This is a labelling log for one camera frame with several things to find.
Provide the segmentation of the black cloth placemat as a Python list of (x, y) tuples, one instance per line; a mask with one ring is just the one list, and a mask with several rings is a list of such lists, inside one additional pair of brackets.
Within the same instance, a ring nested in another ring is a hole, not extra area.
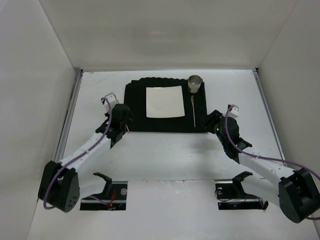
[[(148, 118), (146, 116), (146, 88), (182, 86), (185, 116), (175, 118)], [(133, 121), (128, 125), (131, 132), (152, 133), (205, 133), (202, 117), (207, 115), (205, 83), (194, 94), (195, 123), (193, 124), (192, 94), (186, 79), (144, 77), (132, 80), (125, 86), (124, 104), (130, 107)]]

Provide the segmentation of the silver knife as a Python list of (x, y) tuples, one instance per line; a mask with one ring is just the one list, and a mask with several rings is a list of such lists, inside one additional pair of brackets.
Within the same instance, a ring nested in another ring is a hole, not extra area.
[(194, 95), (190, 97), (190, 102), (192, 106), (192, 119), (193, 119), (193, 127), (196, 128), (196, 115), (195, 115), (195, 104), (194, 104)]

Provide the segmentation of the square white plate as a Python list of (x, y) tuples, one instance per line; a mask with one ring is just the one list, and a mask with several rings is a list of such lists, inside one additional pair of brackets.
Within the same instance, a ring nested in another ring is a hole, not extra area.
[(182, 86), (147, 87), (146, 117), (153, 119), (185, 116)]

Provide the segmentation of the metal cup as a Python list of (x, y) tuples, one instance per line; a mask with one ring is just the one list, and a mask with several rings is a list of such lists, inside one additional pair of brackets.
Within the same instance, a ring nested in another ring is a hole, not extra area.
[(191, 75), (187, 79), (188, 91), (192, 94), (197, 93), (201, 87), (202, 82), (203, 79), (199, 75)]

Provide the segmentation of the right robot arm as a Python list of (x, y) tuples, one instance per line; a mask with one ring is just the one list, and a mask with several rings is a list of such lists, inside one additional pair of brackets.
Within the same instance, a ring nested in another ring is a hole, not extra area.
[(202, 127), (217, 136), (226, 156), (250, 169), (232, 181), (243, 194), (262, 197), (279, 207), (294, 223), (312, 220), (311, 215), (320, 209), (320, 192), (314, 181), (319, 174), (299, 163), (257, 153), (240, 137), (238, 116), (239, 108), (232, 104), (225, 114), (214, 110), (201, 120)]

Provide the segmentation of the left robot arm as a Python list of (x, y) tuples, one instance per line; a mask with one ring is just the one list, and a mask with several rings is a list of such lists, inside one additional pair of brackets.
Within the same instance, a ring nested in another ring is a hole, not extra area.
[(38, 190), (44, 209), (68, 213), (84, 198), (99, 202), (106, 197), (115, 198), (111, 177), (100, 172), (94, 172), (92, 179), (81, 177), (100, 155), (122, 139), (127, 125), (133, 121), (133, 113), (126, 104), (109, 105), (108, 110), (106, 120), (85, 144), (59, 162), (49, 161), (45, 165)]

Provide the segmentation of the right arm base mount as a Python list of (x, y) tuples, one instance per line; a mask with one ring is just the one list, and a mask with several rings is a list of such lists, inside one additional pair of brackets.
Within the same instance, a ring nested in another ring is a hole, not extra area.
[(244, 171), (232, 179), (218, 179), (215, 181), (214, 196), (220, 211), (262, 210), (265, 211), (269, 202), (244, 191), (242, 182), (253, 173)]

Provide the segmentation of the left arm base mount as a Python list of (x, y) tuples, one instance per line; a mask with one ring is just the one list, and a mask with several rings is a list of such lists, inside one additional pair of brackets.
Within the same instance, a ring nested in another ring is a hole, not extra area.
[(95, 172), (91, 182), (80, 188), (81, 211), (124, 211), (127, 207), (128, 182), (113, 181)]

